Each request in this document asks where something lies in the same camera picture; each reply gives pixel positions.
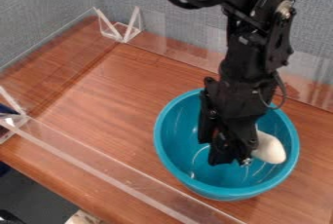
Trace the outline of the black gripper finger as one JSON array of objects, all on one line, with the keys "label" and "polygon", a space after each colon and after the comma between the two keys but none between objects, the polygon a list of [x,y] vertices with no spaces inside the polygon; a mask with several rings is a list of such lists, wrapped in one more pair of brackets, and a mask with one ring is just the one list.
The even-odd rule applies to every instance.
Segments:
[{"label": "black gripper finger", "polygon": [[212,142],[216,120],[218,117],[215,111],[206,106],[200,106],[197,124],[197,140],[200,144]]},{"label": "black gripper finger", "polygon": [[240,166],[252,159],[251,152],[255,149],[255,134],[236,135],[231,132],[223,133],[212,130],[207,133],[210,144],[208,164],[211,166],[231,164],[234,161]]}]

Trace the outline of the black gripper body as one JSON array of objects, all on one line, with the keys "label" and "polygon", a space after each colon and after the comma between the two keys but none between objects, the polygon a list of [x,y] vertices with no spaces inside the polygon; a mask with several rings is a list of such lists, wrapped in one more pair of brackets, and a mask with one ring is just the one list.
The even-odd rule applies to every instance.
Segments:
[{"label": "black gripper body", "polygon": [[272,78],[255,82],[227,81],[204,78],[204,88],[200,90],[200,106],[206,106],[216,113],[216,130],[223,133],[258,135],[255,123],[266,113],[268,103],[276,88]]}]

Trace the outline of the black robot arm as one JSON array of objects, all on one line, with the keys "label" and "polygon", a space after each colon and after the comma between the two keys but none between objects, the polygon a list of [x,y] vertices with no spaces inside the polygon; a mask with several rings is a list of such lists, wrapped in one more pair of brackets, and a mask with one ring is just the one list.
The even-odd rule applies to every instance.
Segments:
[{"label": "black robot arm", "polygon": [[185,10],[219,6],[227,16],[227,53],[219,78],[200,90],[197,139],[210,145],[208,164],[247,164],[259,148],[258,119],[282,91],[278,68],[288,64],[295,0],[167,0]]}]

